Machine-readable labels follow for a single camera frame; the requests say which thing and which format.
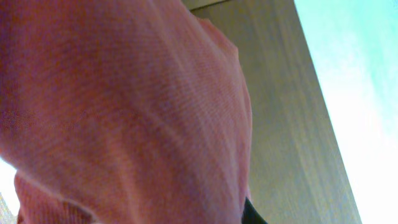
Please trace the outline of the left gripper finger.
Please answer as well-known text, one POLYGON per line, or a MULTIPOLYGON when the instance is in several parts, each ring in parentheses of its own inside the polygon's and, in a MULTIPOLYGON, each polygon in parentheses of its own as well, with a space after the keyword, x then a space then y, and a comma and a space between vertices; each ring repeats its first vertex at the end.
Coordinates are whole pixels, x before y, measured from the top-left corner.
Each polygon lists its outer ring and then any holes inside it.
POLYGON ((244 211, 241 219, 242 224, 268 224, 263 219, 257 210, 254 208, 251 201, 246 197, 244 203, 244 211))

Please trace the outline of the red t-shirt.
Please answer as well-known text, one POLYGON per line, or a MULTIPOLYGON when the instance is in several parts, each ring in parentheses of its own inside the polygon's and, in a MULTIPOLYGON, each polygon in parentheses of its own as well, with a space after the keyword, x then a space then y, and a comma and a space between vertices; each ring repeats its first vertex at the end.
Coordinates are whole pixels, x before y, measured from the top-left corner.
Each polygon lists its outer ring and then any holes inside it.
POLYGON ((237 47, 182 2, 1 2, 19 223, 240 223, 251 136, 237 47))

